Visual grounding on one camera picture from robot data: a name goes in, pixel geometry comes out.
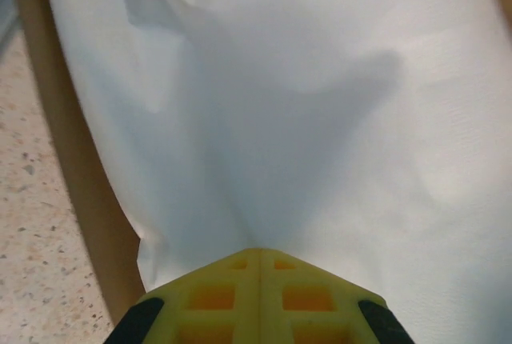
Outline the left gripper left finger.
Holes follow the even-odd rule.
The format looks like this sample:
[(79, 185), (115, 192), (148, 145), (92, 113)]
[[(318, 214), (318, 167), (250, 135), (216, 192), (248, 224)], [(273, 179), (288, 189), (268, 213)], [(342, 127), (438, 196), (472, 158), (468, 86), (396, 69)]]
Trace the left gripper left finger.
[(116, 325), (114, 342), (260, 342), (260, 258), (260, 249), (243, 250), (148, 292)]

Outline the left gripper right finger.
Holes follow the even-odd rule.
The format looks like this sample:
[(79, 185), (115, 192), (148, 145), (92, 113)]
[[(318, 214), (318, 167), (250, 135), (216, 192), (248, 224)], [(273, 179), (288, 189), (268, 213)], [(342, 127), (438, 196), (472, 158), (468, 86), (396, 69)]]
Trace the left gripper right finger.
[(384, 298), (277, 250), (260, 251), (261, 343), (411, 343)]

